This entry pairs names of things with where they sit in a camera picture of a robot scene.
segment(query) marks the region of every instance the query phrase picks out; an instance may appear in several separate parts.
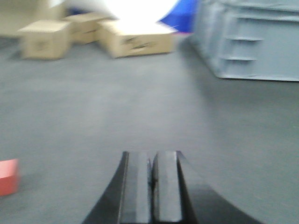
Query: bright light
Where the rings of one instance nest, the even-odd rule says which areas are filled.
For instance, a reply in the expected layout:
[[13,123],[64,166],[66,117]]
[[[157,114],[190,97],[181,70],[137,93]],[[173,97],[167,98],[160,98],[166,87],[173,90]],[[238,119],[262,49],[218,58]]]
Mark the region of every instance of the bright light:
[[70,0],[71,6],[106,12],[124,21],[156,22],[166,16],[178,0]]

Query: blue fabric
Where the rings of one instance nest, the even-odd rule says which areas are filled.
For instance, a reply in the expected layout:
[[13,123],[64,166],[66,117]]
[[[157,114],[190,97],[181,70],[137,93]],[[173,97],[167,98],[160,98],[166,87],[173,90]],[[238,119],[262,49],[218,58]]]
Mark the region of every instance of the blue fabric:
[[198,1],[181,0],[161,21],[174,27],[179,32],[192,32]]

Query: blue object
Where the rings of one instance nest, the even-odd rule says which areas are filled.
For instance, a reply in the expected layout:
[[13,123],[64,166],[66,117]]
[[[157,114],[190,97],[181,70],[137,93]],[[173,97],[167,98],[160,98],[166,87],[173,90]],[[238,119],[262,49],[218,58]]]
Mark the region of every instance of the blue object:
[[180,0],[174,9],[161,21],[179,32],[193,31],[198,0]]
[[69,11],[70,15],[78,15],[78,14],[87,13],[87,11],[84,11],[82,9],[75,8],[75,7],[69,8],[68,11]]

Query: red block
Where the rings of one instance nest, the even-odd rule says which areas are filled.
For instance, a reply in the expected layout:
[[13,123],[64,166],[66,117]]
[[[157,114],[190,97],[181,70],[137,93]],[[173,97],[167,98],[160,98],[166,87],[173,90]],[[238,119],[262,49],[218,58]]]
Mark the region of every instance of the red block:
[[17,192],[19,184],[18,160],[0,161],[0,196]]

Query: box flap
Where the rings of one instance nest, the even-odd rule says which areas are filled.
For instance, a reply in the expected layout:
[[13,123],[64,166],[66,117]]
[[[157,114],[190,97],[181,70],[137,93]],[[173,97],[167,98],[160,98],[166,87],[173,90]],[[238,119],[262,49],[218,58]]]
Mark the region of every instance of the box flap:
[[66,28],[70,22],[55,20],[39,20],[19,29],[19,32],[45,32],[52,33]]
[[105,14],[86,13],[86,14],[70,15],[65,17],[65,20],[72,21],[72,22],[88,22],[88,21],[98,21],[108,17],[109,16]]

